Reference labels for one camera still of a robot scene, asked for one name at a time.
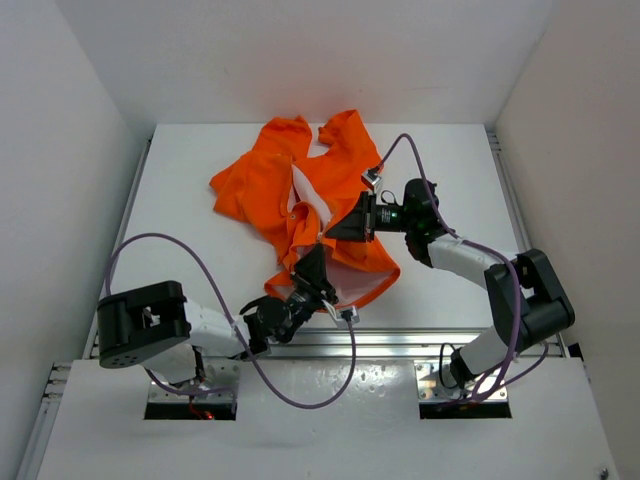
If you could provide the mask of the orange jacket with pink lining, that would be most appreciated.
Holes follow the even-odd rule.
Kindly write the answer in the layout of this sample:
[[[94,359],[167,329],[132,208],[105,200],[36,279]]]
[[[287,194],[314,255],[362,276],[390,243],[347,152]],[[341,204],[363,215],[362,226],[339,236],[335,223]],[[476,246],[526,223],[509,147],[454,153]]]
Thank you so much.
[[[364,307],[400,277],[380,240],[331,239],[328,231],[356,205],[362,174],[381,157],[358,111],[333,115],[313,131],[301,116],[274,117],[253,147],[214,175],[217,213],[249,224],[275,250],[279,272],[267,294],[287,297],[294,264],[321,243],[327,276],[341,306]]]

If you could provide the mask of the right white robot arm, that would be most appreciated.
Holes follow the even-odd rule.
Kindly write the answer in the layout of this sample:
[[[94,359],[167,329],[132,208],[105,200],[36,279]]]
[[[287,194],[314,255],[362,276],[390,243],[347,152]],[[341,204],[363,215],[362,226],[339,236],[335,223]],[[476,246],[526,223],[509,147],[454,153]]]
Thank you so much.
[[[380,203],[376,194],[362,193],[328,235],[371,242],[378,232],[402,233],[416,261],[454,273],[486,291],[492,326],[452,352],[439,381],[448,388],[463,388],[573,326],[575,311],[543,251],[530,249],[507,257],[452,235],[439,218],[438,207],[435,184],[415,178],[407,182],[400,204]]]

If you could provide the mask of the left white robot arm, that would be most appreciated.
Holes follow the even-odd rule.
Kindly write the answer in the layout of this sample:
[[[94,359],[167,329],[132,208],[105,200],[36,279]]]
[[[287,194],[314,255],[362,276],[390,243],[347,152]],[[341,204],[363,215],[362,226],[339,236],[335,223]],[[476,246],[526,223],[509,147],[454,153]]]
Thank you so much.
[[[188,299],[177,281],[110,295],[97,308],[99,364],[142,365],[179,384],[201,375],[202,353],[232,360],[268,354],[272,343],[289,343],[315,312],[338,302],[320,244],[295,263],[291,279],[286,299],[265,295],[232,318]]]

